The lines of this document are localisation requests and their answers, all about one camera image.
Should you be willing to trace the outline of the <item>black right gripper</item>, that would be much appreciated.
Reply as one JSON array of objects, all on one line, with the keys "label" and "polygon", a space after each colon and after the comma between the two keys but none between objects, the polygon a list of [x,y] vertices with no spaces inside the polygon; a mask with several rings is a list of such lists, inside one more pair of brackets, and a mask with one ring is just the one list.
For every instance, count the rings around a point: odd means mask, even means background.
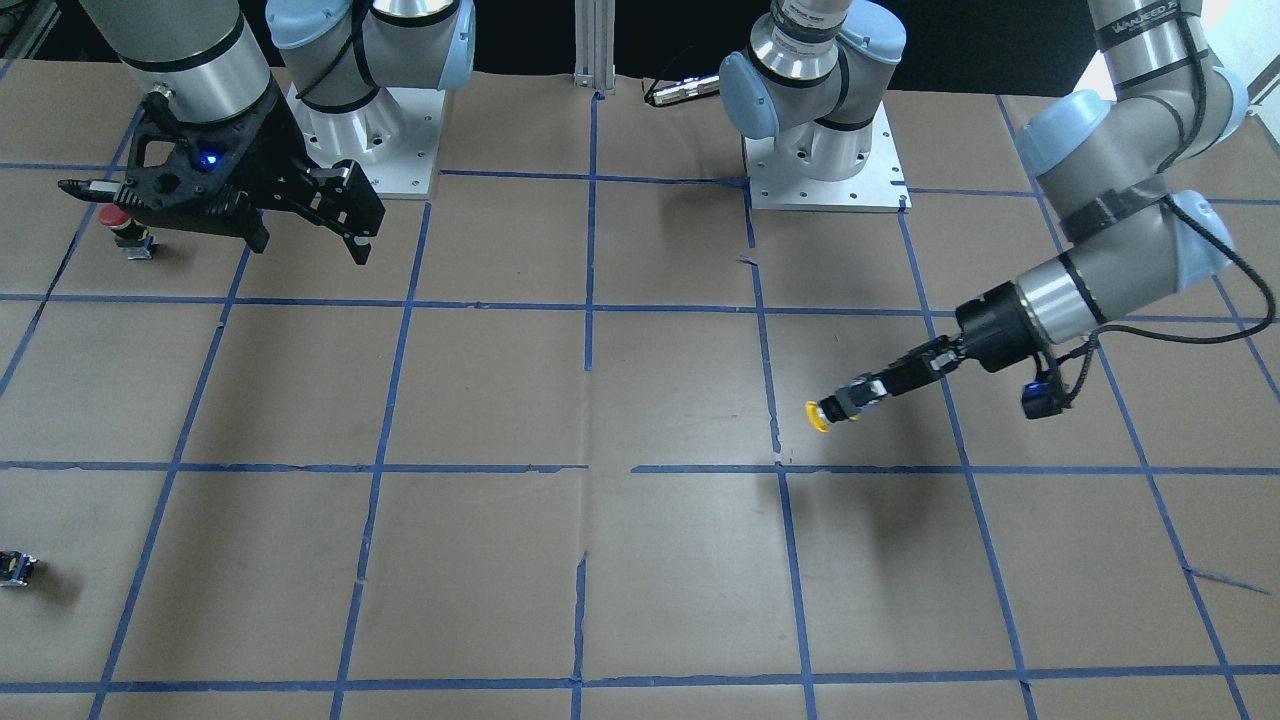
[{"label": "black right gripper", "polygon": [[239,237],[255,252],[269,241],[264,210],[298,211],[338,234],[355,264],[367,264],[385,206],[358,161],[311,168],[278,82],[225,120],[180,122],[175,108],[175,91],[163,85],[143,96],[123,182],[68,178],[58,188],[146,225]]}]

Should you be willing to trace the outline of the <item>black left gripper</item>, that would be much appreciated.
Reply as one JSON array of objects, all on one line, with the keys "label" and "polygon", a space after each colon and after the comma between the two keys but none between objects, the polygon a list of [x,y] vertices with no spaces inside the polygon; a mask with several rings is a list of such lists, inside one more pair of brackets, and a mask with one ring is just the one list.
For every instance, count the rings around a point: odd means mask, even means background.
[{"label": "black left gripper", "polygon": [[827,423],[856,420],[884,397],[900,396],[937,382],[965,359],[975,359],[988,373],[1001,372],[1037,355],[1039,336],[1024,307],[1014,282],[1005,282],[956,309],[960,336],[951,341],[932,340],[892,361],[881,372],[856,377],[846,395],[822,400]]}]

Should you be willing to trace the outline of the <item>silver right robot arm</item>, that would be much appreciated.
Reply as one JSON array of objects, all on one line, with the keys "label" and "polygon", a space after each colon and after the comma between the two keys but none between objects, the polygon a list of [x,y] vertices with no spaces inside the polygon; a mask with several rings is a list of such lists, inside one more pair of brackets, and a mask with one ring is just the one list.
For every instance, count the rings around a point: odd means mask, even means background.
[{"label": "silver right robot arm", "polygon": [[140,83],[140,123],[119,181],[59,188],[119,211],[122,249],[152,228],[237,237],[262,252],[265,211],[339,236],[364,265],[385,208],[376,168],[415,158],[426,118],[397,94],[463,88],[474,70],[471,1],[269,1],[293,78],[284,90],[237,1],[87,1]]}]

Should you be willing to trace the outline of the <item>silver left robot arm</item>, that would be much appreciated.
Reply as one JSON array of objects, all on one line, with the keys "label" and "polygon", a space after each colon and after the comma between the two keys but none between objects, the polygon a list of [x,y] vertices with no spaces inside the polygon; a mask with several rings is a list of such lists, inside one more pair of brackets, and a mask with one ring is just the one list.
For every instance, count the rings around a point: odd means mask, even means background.
[{"label": "silver left robot arm", "polygon": [[[966,360],[1000,372],[1032,359],[1024,415],[1071,406],[1055,347],[1089,363],[1121,319],[1240,261],[1210,202],[1178,192],[1169,169],[1243,122],[1244,82],[1204,37],[1198,1],[1092,1],[1094,41],[1115,100],[1082,90],[1033,117],[1016,150],[1059,215],[1068,249],[956,310],[956,337],[932,340],[810,402],[818,430],[932,384]],[[772,138],[804,176],[856,174],[872,119],[902,60],[905,28],[869,1],[774,1],[745,49],[718,70],[724,110],[745,138]]]}]

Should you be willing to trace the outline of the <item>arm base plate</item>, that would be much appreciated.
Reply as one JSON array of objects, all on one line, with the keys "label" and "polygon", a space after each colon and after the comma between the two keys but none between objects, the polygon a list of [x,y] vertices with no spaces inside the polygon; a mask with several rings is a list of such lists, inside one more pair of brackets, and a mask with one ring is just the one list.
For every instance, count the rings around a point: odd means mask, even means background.
[{"label": "arm base plate", "polygon": [[447,91],[393,87],[342,114],[288,104],[319,165],[355,160],[381,199],[429,200],[449,100]]},{"label": "arm base plate", "polygon": [[884,105],[855,131],[817,122],[744,138],[751,205],[773,211],[897,213],[913,206]]}]

